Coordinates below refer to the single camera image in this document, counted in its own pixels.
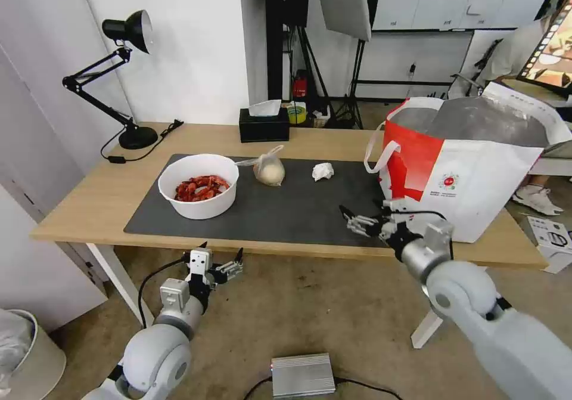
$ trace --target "white box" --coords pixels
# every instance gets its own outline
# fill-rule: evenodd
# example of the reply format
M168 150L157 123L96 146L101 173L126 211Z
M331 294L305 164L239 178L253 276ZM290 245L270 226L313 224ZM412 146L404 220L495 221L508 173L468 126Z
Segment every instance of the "white box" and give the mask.
M545 272L556 274L572 263L572 240L564 224L533 216L527 219L531 239L548 263Z

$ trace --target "black tissue box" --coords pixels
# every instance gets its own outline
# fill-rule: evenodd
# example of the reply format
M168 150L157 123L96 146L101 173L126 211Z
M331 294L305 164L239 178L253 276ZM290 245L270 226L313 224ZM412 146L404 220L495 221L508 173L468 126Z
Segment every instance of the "black tissue box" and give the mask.
M278 115L272 117L253 117L248 112L248 108L242 108L238 128L241 142L288 141L290 139L288 110L282 107Z

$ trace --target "table leg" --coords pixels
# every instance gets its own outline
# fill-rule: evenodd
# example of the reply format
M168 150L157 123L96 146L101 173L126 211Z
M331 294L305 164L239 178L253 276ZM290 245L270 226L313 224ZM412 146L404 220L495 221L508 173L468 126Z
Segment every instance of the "table leg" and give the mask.
M135 314L139 322L142 324L141 315L139 313L139 307L137 304L137 296L139 291L135 287L133 281L127 274L127 271L117 258L113 247L110 245L96 245L87 244L89 250L94 254L95 259L101 265L109 279L115 285L119 294L127 305L130 307L131 311ZM153 323L155 317L147 307L145 302L141 303L143 307L143 314L145 315L145 322L147 327Z
M485 271L488 267L481 266L480 268ZM429 310L425 318L423 318L423 321L421 321L419 327L417 327L411 335L411 343L413 344L413 348L423 348L423 345L425 345L433 333L435 333L437 329L441 327L442 323L443 320L435 312L433 312L432 309Z

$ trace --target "lamp arm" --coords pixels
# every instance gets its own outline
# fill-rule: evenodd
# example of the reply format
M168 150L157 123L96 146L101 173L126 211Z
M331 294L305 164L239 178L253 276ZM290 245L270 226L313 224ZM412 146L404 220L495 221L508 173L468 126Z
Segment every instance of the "lamp arm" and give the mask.
M121 58L121 61L111 65L110 67L108 67L107 69L104 69L103 71L89 72L92 69L99 66L100 64L105 63L108 60L111 60L115 56L119 56ZM125 46L120 46L113 53L105 56L101 60L98 60L94 64L89 65L88 67L82 69L81 71L79 71L73 75L64 77L64 79L62 80L62 84L70 92L80 96L80 98L91 103L96 108L102 110L104 113L106 113L107 115L112 117L114 120L116 120L116 121L120 122L122 125L124 125L126 128L137 128L138 126L133 122L132 117L129 117L129 116L111 108L110 106L105 105L99 99L96 99L91 94L89 94L83 90L83 86L85 86L86 84L89 84L92 81L98 79L99 77L111 72L112 70L117 69L121 65L128 63L130 60L130 57L131 57L131 49L127 48Z

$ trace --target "white bowl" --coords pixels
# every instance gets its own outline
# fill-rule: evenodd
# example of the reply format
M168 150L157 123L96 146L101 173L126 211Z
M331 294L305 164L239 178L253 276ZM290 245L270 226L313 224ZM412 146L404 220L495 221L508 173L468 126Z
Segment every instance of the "white bowl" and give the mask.
M193 176L219 175L226 180L229 188L212 199L198 202L175 200L177 186ZM222 214L229 209L237 195L238 168L228 157L218 154L197 154L186 156L169 165L158 181L159 192L183 217L207 219Z

